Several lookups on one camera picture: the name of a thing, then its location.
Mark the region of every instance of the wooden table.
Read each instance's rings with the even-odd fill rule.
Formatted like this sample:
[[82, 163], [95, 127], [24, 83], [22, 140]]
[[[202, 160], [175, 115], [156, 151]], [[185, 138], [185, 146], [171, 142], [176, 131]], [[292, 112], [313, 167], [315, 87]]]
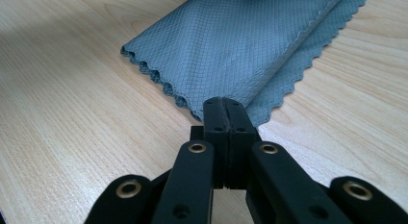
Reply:
[[[186, 0], [0, 0], [0, 209], [81, 223], [109, 182], [171, 168], [199, 124], [119, 48]], [[408, 0], [369, 0], [259, 128], [318, 182], [357, 176], [408, 211]], [[217, 190], [214, 223], [250, 223]]]

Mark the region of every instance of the cloth fold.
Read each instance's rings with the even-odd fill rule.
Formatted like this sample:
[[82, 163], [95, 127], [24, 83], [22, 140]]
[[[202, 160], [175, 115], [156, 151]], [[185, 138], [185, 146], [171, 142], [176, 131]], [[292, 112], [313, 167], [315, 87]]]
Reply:
[[259, 126], [365, 1], [188, 0], [121, 53], [195, 118], [229, 97]]

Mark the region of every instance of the microfiber cloth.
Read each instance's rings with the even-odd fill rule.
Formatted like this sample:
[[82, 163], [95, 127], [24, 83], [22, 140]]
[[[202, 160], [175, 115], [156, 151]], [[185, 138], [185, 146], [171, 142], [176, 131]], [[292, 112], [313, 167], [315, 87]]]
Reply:
[[365, 1], [188, 0], [121, 54], [195, 118], [228, 97], [259, 126]]

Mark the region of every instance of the screw hole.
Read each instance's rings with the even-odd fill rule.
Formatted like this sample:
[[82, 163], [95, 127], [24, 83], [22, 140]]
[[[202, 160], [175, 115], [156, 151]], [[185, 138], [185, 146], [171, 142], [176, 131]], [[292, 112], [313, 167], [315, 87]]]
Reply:
[[190, 215], [190, 209], [184, 204], [179, 204], [174, 207], [173, 215], [178, 219], [184, 219]]
[[134, 185], [134, 184], [128, 184], [128, 185], [126, 185], [126, 186], [124, 186], [123, 188], [122, 188], [122, 192], [124, 192], [124, 193], [130, 193], [130, 192], [132, 192], [133, 190], [135, 190], [136, 189], [136, 186]]
[[329, 217], [329, 213], [320, 206], [309, 207], [309, 212], [312, 214], [313, 217], [318, 219], [327, 219], [327, 217]]
[[261, 145], [261, 150], [266, 154], [276, 154], [278, 152], [278, 148], [276, 148], [276, 146], [269, 144]]
[[350, 187], [350, 190], [353, 191], [353, 193], [360, 195], [360, 196], [366, 196], [367, 193], [365, 190], [363, 190], [360, 187]]
[[198, 154], [204, 152], [206, 150], [206, 147], [202, 144], [193, 144], [189, 146], [189, 150], [195, 154]]

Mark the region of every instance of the light wood tabletop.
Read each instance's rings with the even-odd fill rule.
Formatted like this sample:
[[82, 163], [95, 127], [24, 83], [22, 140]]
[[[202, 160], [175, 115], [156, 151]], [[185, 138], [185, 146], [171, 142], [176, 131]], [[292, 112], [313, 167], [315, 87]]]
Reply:
[[[170, 169], [191, 125], [121, 45], [186, 0], [0, 0], [0, 209], [82, 223], [114, 179]], [[369, 0], [259, 132], [316, 181], [364, 179], [408, 211], [408, 0]], [[251, 223], [216, 190], [213, 223]]]

